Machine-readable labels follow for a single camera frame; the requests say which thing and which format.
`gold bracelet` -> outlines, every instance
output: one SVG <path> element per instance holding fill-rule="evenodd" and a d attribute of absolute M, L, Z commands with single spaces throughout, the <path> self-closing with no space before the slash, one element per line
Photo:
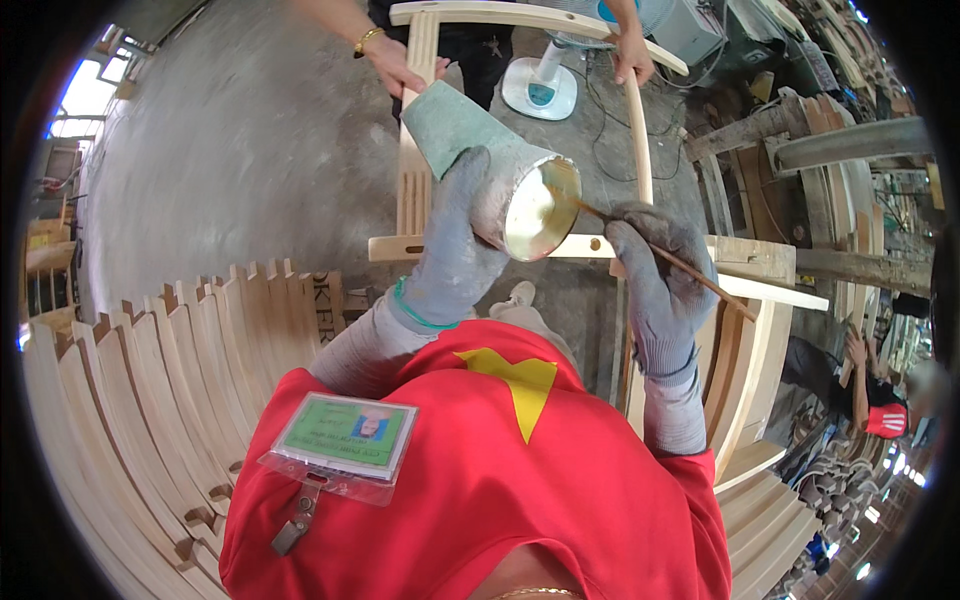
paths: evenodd
<path fill-rule="evenodd" d="M 558 594 L 561 596 L 567 596 L 570 598 L 583 598 L 580 594 L 575 591 L 570 591 L 569 589 L 562 588 L 524 588 L 524 589 L 515 589 L 514 591 L 508 591 L 507 593 L 502 593 L 499 596 L 494 596 L 490 600 L 505 600 L 506 598 L 513 598 L 514 596 L 521 596 L 526 594 Z"/>
<path fill-rule="evenodd" d="M 357 43 L 353 44 L 353 55 L 354 55 L 354 56 L 359 55 L 359 56 L 362 57 L 362 56 L 363 56 L 363 46 L 364 46 L 364 44 L 366 44 L 368 41 L 370 41 L 370 38 L 371 38 L 371 37 L 376 36 L 377 34 L 382 34 L 382 33 L 383 33 L 383 28 L 382 28 L 382 27 L 374 27 L 373 29 L 371 29 L 371 30 L 369 30 L 368 32 L 366 32 L 365 34 L 363 34 L 363 37 L 360 38 L 360 41 L 358 41 Z"/>

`green rubber band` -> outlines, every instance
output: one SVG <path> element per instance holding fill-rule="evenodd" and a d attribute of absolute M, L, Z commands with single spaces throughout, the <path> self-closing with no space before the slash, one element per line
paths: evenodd
<path fill-rule="evenodd" d="M 421 324 L 424 327 L 427 327 L 430 329 L 439 329 L 439 330 L 453 329 L 454 327 L 460 324 L 460 322 L 458 321 L 457 323 L 449 324 L 449 325 L 434 325 L 428 321 L 425 321 L 423 317 L 415 313 L 412 308 L 407 306 L 406 302 L 404 302 L 403 298 L 401 297 L 403 296 L 403 282 L 406 281 L 406 279 L 407 279 L 407 276 L 403 275 L 403 276 L 400 276 L 400 279 L 396 281 L 396 285 L 394 286 L 394 300 L 396 300 L 396 305 L 400 307 L 400 310 L 406 313 L 408 317 L 416 321 L 418 324 Z"/>

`concrete floor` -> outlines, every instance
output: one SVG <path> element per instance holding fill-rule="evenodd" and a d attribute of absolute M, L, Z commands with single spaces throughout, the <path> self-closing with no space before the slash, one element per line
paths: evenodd
<path fill-rule="evenodd" d="M 518 57 L 540 56 L 547 38 L 518 29 L 514 44 Z M 585 70 L 573 53 L 566 62 Z M 447 79 L 460 85 L 459 69 Z M 608 62 L 591 82 L 626 120 Z M 649 132 L 666 131 L 671 118 L 684 123 L 683 97 L 649 84 L 642 96 Z M 636 201 L 635 182 L 607 178 L 594 162 L 590 142 L 603 113 L 582 88 L 561 122 L 519 115 L 498 92 L 492 114 L 527 141 L 572 158 L 585 198 L 598 207 Z M 346 43 L 287 3 L 211 2 L 149 61 L 91 154 L 81 208 L 85 317 L 156 293 L 163 282 L 225 275 L 230 263 L 269 258 L 294 258 L 303 270 L 340 269 L 348 287 L 382 291 L 410 270 L 367 261 L 367 239 L 396 226 L 396 138 L 386 91 Z M 678 160 L 676 128 L 649 139 L 654 176 L 669 176 Z M 611 120 L 597 154 L 620 178 L 636 175 L 630 132 Z M 654 192 L 658 204 L 707 231 L 682 153 L 676 176 L 655 180 Z M 583 216 L 574 230 L 602 225 Z M 512 263 L 478 308 L 483 315 L 522 278 L 535 281 L 535 306 L 569 342 L 587 385 L 603 394 L 615 311 L 615 281 L 606 271 L 599 262 Z"/>

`gloved hand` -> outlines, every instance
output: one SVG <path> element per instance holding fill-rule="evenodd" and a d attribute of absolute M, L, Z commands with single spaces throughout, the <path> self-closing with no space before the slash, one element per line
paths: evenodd
<path fill-rule="evenodd" d="M 447 170 L 433 194 L 420 263 L 387 291 L 391 312 L 412 331 L 436 334 L 460 322 L 510 261 L 470 226 L 470 207 L 489 167 L 490 151 L 476 147 Z"/>
<path fill-rule="evenodd" d="M 623 262 L 630 290 L 630 325 L 636 358 L 647 377 L 663 386 L 688 381 L 697 368 L 694 335 L 716 304 L 716 294 L 655 256 L 645 240 L 717 280 L 703 235 L 689 223 L 653 207 L 632 204 L 613 214 L 605 234 Z"/>

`gold necklace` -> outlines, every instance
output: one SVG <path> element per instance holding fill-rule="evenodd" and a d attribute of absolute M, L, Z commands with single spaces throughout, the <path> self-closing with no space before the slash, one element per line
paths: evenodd
<path fill-rule="evenodd" d="M 504 598 L 513 598 L 514 596 L 520 596 L 528 593 L 555 593 L 561 596 L 569 596 L 571 598 L 580 598 L 583 600 L 583 596 L 578 594 L 575 591 L 570 591 L 569 589 L 560 589 L 560 588 L 524 588 L 524 589 L 515 589 L 513 591 L 508 591 L 502 593 L 499 596 L 494 596 L 490 600 L 503 600 Z"/>

